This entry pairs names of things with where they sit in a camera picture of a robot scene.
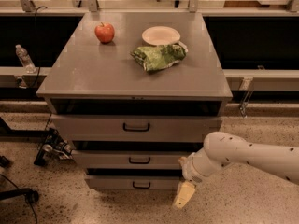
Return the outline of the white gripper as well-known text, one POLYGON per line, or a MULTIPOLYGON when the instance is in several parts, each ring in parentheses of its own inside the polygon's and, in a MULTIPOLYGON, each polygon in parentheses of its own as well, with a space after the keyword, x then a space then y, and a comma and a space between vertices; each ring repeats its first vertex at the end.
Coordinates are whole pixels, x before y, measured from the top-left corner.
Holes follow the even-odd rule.
POLYGON ((187 180, 178 184, 173 201, 173 206, 181 209, 195 193, 195 185, 216 173, 219 170, 219 163, 210 159, 203 148, 188 157, 180 157, 178 162, 181 165, 182 175, 187 180))

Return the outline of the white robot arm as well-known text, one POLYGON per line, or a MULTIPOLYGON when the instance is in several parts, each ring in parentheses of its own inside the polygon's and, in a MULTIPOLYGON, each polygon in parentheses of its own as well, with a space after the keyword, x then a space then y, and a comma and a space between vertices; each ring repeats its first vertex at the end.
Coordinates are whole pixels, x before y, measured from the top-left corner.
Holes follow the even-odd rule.
POLYGON ((178 209, 192 198, 201 182, 235 163, 243 163, 299 184, 298 147, 252 143, 224 132, 208 134, 199 151, 179 158, 178 162, 183 176, 173 201, 173 206, 178 209))

